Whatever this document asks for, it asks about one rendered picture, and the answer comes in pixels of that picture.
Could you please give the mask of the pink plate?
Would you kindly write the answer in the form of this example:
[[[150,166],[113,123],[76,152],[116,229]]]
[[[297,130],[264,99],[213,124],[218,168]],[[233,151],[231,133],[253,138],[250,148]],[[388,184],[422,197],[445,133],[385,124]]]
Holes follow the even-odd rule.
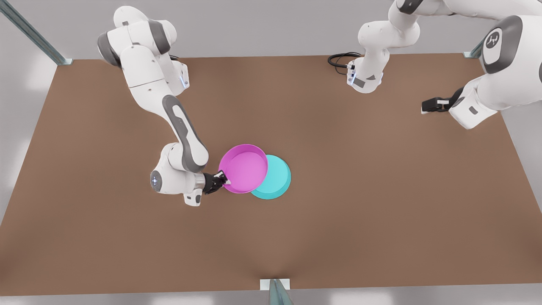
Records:
[[[265,180],[268,172],[266,154],[257,146],[241,144],[225,153],[219,163],[230,181],[224,188],[232,193],[244,194],[257,189]]]

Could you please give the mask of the blue plate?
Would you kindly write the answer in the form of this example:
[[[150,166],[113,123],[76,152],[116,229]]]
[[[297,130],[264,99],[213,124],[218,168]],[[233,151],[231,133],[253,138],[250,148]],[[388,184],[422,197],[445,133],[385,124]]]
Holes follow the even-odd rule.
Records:
[[[268,170],[263,183],[251,192],[264,200],[272,200],[283,195],[290,187],[292,173],[288,164],[275,155],[266,155]]]

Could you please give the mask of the short silver frame post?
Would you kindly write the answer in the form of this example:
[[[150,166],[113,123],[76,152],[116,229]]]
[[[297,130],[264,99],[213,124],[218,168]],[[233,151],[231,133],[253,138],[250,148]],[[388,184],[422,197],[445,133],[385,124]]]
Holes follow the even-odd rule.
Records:
[[[485,39],[482,39],[471,51],[463,52],[464,58],[480,58]]]

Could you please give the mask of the silver frame post white foot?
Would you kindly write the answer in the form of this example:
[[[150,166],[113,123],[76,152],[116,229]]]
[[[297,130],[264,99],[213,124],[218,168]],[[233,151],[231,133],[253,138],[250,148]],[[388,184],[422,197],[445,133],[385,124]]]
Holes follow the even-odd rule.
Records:
[[[260,290],[268,290],[269,305],[294,305],[288,290],[290,290],[290,279],[261,279]]]

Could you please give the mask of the long silver frame post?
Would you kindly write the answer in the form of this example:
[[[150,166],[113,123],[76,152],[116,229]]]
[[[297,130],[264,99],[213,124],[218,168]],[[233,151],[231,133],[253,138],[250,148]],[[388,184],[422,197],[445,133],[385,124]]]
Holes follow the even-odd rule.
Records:
[[[66,66],[73,63],[72,58],[62,56],[7,0],[0,0],[0,12],[56,65]]]

